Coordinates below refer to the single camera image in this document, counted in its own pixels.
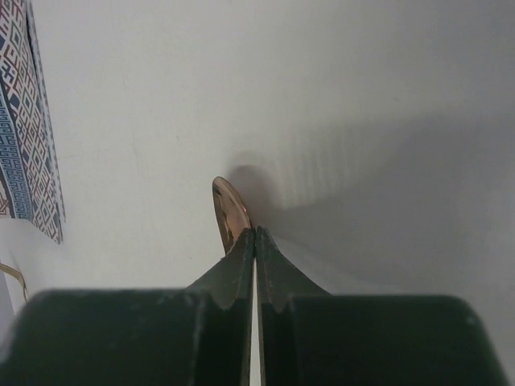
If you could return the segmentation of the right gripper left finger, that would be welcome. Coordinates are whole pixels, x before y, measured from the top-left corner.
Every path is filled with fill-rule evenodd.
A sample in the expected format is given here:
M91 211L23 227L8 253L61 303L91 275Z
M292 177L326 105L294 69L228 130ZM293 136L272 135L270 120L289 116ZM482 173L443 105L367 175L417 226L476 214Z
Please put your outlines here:
M1 345L4 385L247 385L255 233L184 289L36 294Z

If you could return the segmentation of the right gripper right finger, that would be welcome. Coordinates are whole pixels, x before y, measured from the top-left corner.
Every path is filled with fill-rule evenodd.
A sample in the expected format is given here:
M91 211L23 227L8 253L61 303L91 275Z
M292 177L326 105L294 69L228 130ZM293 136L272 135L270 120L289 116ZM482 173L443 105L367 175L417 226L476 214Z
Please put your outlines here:
M255 232L264 385L506 385L483 323L445 295L332 295Z

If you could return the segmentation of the copper spoon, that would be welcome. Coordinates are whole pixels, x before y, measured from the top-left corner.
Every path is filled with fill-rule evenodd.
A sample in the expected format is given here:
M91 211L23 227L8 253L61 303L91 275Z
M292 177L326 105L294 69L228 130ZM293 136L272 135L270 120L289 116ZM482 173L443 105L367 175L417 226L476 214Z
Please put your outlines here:
M221 242L228 255L243 231L252 229L253 224L241 195L227 179L213 179L212 198Z

